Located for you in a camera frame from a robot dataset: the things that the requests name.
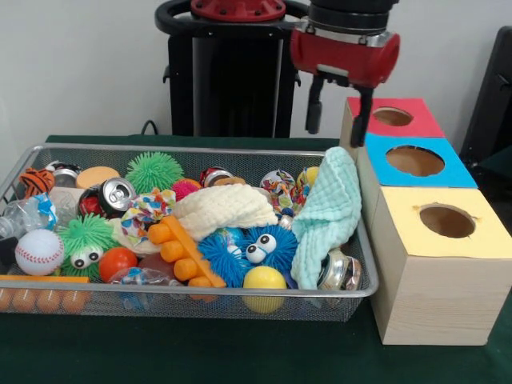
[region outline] mesh basket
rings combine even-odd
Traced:
[[[0,186],[0,209],[3,211],[9,200],[22,198],[23,188],[18,183],[18,176],[29,166],[41,169],[59,160],[83,168],[110,166],[124,175],[128,162],[146,151],[171,154],[182,165],[185,177],[188,178],[197,178],[202,170],[210,166],[221,166],[232,174],[244,177],[251,185],[258,185],[270,170],[280,168],[297,175],[305,166],[319,166],[323,158],[323,153],[318,152],[44,144],[27,150]],[[0,310],[105,316],[345,322],[361,300],[376,291],[378,278],[362,222],[342,250],[362,264],[362,285],[359,290],[244,290],[0,280]],[[15,266],[10,273],[19,274],[20,271]]]

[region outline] light blue washcloth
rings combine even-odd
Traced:
[[[327,252],[348,241],[361,217],[354,160],[337,146],[326,152],[304,208],[294,219],[298,240],[291,275],[301,290],[316,290]]]

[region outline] green table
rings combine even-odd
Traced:
[[[336,140],[154,136],[49,142],[325,150]],[[346,324],[0,315],[2,382],[511,383],[512,298],[484,347],[383,346],[368,301]]]

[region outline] baseball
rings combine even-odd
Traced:
[[[26,274],[51,274],[64,261],[64,245],[50,230],[33,230],[16,246],[16,263]]]

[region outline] shape sorter box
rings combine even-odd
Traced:
[[[359,115],[358,98],[347,98],[342,122],[340,146],[350,152],[354,160],[357,151],[350,148],[354,118]],[[368,133],[393,137],[444,138],[428,106],[420,98],[374,98]]]
[[[356,161],[362,214],[370,230],[381,186],[477,188],[444,138],[366,135]]]
[[[384,344],[487,342],[512,283],[512,239],[479,190],[383,186],[371,233]]]

